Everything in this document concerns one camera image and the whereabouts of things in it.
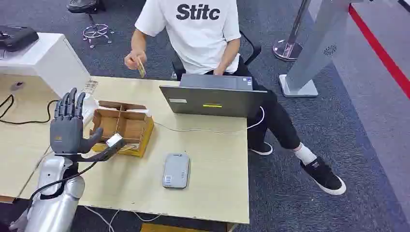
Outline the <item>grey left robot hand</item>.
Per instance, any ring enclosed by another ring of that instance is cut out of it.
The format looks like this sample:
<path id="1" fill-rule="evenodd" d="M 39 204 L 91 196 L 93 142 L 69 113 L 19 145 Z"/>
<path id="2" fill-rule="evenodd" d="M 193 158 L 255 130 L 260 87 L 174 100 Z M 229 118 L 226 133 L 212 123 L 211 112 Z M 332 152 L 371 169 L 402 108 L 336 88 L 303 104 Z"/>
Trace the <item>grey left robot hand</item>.
<path id="1" fill-rule="evenodd" d="M 50 145 L 56 154 L 85 154 L 100 141 L 103 128 L 89 137 L 83 137 L 83 102 L 85 93 L 75 97 L 77 88 L 72 88 L 55 107 L 54 119 L 50 123 Z"/>

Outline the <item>person's right hand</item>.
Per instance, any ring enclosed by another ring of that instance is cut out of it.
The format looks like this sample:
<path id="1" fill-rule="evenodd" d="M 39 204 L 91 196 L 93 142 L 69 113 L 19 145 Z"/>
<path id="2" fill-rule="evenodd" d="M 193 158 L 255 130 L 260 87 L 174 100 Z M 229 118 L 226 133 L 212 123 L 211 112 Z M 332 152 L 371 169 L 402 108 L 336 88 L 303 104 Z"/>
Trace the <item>person's right hand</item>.
<path id="1" fill-rule="evenodd" d="M 130 70 L 137 70 L 146 63 L 146 54 L 144 50 L 132 50 L 125 58 L 124 64 Z"/>

